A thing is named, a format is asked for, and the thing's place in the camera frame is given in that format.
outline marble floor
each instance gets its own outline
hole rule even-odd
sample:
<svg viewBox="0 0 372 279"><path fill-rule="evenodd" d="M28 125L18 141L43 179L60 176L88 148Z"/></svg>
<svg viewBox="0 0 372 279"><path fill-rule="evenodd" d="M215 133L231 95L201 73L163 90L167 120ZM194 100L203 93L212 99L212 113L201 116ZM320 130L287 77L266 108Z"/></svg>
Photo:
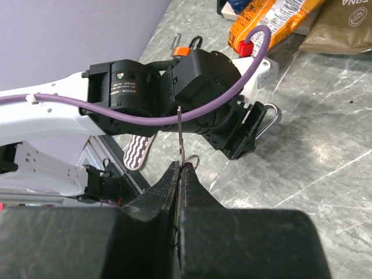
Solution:
<svg viewBox="0 0 372 279"><path fill-rule="evenodd" d="M173 0L141 61L169 59L175 33L185 43L201 35L203 49L236 58L227 46L231 24L216 14L216 1ZM184 134L186 155L201 157L199 179L225 207L302 210L334 278L372 278L372 53L301 52L303 39L290 35L268 54L280 64L279 79L257 100L283 115L254 153L229 161L201 136ZM130 137L116 139L125 148ZM155 139L141 170L150 184L177 160L177 140L169 133Z"/></svg>

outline red object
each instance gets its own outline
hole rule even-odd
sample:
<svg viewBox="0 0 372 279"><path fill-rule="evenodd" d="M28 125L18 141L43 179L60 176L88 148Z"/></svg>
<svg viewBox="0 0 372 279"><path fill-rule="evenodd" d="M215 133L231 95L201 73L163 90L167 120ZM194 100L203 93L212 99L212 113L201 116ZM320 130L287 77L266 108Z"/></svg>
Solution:
<svg viewBox="0 0 372 279"><path fill-rule="evenodd" d="M248 57L252 55L253 47L255 45L250 41L249 43L244 43L244 41L240 41L238 44L238 53L240 57Z"/></svg>

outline brown package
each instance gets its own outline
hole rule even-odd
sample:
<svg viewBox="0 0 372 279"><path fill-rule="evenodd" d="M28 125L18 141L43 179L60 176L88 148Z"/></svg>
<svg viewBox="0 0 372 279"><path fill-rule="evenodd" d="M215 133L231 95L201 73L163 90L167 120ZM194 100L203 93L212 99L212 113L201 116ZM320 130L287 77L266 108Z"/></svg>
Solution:
<svg viewBox="0 0 372 279"><path fill-rule="evenodd" d="M372 0L326 0L299 49L329 54L372 50Z"/></svg>

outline metal carabiner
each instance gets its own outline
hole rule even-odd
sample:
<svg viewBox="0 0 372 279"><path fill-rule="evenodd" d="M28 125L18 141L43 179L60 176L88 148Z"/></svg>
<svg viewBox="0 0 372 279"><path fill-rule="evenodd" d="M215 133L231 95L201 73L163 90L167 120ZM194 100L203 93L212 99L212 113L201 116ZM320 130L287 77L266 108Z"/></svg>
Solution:
<svg viewBox="0 0 372 279"><path fill-rule="evenodd" d="M256 140L262 136L272 125L275 123L279 123L281 121L281 110L273 103L265 103L264 107L267 109L273 109L275 111L274 118L270 121L261 131L259 131L256 135Z"/></svg>
<svg viewBox="0 0 372 279"><path fill-rule="evenodd" d="M180 46L181 36L182 36L181 33L177 33L176 35L174 35L174 40L172 42L172 45L170 46L171 50Z"/></svg>
<svg viewBox="0 0 372 279"><path fill-rule="evenodd" d="M198 41L198 44L196 45L196 49L200 49L202 47L202 44L203 44L203 38L201 36L195 36L190 44L188 45L189 48L191 49L194 49L195 47L195 43Z"/></svg>

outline purple hose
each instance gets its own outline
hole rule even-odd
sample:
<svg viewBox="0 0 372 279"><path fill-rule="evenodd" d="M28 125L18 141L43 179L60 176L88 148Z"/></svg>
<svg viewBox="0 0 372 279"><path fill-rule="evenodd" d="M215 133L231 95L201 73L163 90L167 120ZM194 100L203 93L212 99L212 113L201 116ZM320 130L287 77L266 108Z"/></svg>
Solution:
<svg viewBox="0 0 372 279"><path fill-rule="evenodd" d="M271 31L267 26L257 26L248 33L245 40L250 40L254 34L257 32L264 32L264 39L262 42L262 46L260 47L257 56L254 58L251 66L249 69L243 74L243 76L224 94L219 96L217 99L201 106L200 108L191 110L189 112L182 114L182 122L189 121L200 116L203 116L217 108L219 108L224 103L228 102L232 97L236 96L236 94L244 87L244 85L249 81L249 79L253 76L257 68L260 66L267 50L269 49L270 40L271 40ZM12 95L12 96L3 96L0 97L0 105L5 103L14 103L14 102L22 102L26 100L27 95ZM36 100L38 101L47 101L47 102L59 102L65 103L67 105L77 106L79 108L83 108L86 110L90 110L92 112L99 113L101 115L105 115L107 117L117 119L127 123L133 123L143 126L164 126L164 125L171 125L176 124L178 122L177 115L169 116L169 117L138 117L132 115L126 115L124 113L115 112L113 110L102 108L100 106L96 106L92 103L88 103L85 101L59 96L59 95L49 95L49 94L35 94L34 95Z"/></svg>

